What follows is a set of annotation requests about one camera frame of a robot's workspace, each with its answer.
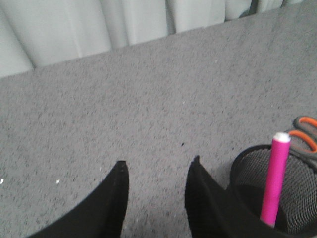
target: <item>gray carpet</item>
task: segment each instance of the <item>gray carpet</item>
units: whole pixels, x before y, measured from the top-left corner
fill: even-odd
[[[117,160],[130,173],[122,237],[191,237],[195,155],[225,187],[242,150],[317,117],[316,9],[305,1],[2,79],[0,237],[59,218]]]

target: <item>pink pen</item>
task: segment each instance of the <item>pink pen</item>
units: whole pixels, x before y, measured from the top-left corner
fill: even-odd
[[[291,138],[285,132],[275,134],[272,141],[261,211],[261,220],[272,227],[275,226],[290,142]]]

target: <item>curtain fold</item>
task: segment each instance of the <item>curtain fold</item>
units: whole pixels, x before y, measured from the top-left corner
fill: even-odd
[[[0,77],[299,2],[0,0]]]

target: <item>scissors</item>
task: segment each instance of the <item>scissors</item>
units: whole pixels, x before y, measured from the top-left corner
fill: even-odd
[[[304,141],[310,150],[299,146],[293,140],[291,140],[291,150],[303,156],[307,162],[317,168],[317,119],[300,116],[294,119],[293,125],[295,130],[287,131],[288,134]]]

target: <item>mesh cup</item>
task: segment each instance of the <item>mesh cup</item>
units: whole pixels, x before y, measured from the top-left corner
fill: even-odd
[[[234,161],[229,190],[260,217],[270,145],[251,147]],[[296,237],[317,235],[317,172],[290,152],[275,228]]]

